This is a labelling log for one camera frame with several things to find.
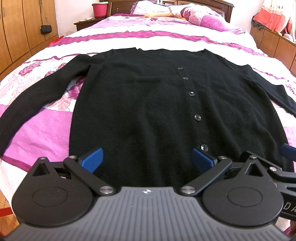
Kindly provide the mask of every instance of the electrical outlet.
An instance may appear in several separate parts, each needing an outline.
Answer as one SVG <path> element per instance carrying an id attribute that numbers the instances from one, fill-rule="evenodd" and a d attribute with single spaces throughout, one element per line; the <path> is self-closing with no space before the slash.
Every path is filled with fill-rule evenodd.
<path id="1" fill-rule="evenodd" d="M 73 34 L 73 33 L 74 33 L 74 31 L 68 31 L 68 32 L 66 32 L 66 36 Z"/>

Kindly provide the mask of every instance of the cardigan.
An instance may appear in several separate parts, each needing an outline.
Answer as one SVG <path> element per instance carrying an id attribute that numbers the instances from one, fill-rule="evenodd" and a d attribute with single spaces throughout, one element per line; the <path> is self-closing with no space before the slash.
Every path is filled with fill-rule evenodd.
<path id="1" fill-rule="evenodd" d="M 74 108 L 69 155 L 102 148 L 94 174 L 114 187 L 179 188 L 201 173 L 193 148 L 239 161 L 246 150 L 284 171 L 293 162 L 271 100 L 296 117 L 296 103 L 249 65 L 208 50 L 118 49 L 78 55 L 21 93 L 0 118 L 0 155 L 30 117 L 59 99 L 78 75 L 85 82 Z"/>

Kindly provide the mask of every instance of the blue gripper pad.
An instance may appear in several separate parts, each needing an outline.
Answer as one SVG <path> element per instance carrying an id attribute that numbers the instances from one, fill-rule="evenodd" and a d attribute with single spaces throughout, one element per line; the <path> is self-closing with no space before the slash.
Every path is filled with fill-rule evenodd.
<path id="1" fill-rule="evenodd" d="M 194 165 L 198 168 L 198 170 L 201 173 L 206 172 L 215 165 L 214 160 L 207 157 L 205 154 L 203 154 L 201 151 L 197 149 L 193 149 L 192 151 L 192 160 Z"/>
<path id="2" fill-rule="evenodd" d="M 103 156 L 103 149 L 100 148 L 84 158 L 81 161 L 81 166 L 90 173 L 93 173 L 98 168 L 98 166 L 101 165 Z"/>
<path id="3" fill-rule="evenodd" d="M 289 158 L 292 161 L 296 161 L 296 148 L 293 146 L 289 146 L 287 144 L 283 144 L 279 152 L 282 156 Z"/>

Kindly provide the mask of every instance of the white wall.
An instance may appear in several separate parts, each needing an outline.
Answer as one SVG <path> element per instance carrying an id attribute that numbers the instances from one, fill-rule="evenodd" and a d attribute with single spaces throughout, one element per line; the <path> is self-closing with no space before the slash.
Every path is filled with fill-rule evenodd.
<path id="1" fill-rule="evenodd" d="M 260 11 L 264 0 L 228 1 L 234 5 L 230 23 L 249 32 L 252 17 Z M 84 18 L 93 17 L 94 13 L 91 4 L 94 2 L 98 2 L 98 0 L 55 0 L 59 35 L 66 36 L 71 34 L 71 31 L 76 32 L 76 26 L 73 23 Z"/>
<path id="2" fill-rule="evenodd" d="M 264 0 L 228 0 L 228 2 L 234 5 L 230 23 L 250 32 L 252 17 L 260 11 Z"/>
<path id="3" fill-rule="evenodd" d="M 55 10 L 57 17 L 57 28 L 59 36 L 66 36 L 70 32 L 76 32 L 73 23 L 78 20 L 93 17 L 92 3 L 99 0 L 55 0 Z"/>

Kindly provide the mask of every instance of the bedspread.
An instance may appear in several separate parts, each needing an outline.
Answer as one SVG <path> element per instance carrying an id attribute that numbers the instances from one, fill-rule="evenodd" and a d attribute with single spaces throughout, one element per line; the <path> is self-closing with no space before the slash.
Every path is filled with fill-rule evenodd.
<path id="1" fill-rule="evenodd" d="M 279 60 L 269 58 L 257 49 L 248 33 L 219 32 L 176 18 L 117 14 L 62 38 L 10 73 L 0 84 L 0 115 L 26 88 L 62 68 L 76 55 L 92 56 L 132 47 L 192 52 L 207 49 L 237 65 L 250 65 L 267 81 L 283 85 L 296 101 L 296 78 Z M 83 77 L 72 80 L 63 97 L 44 106 L 11 141 L 0 164 L 0 189 L 10 203 L 16 188 L 38 157 L 62 161 L 68 156 L 72 112 L 83 81 Z M 289 144 L 296 146 L 296 119 L 276 104 L 274 107 Z"/>

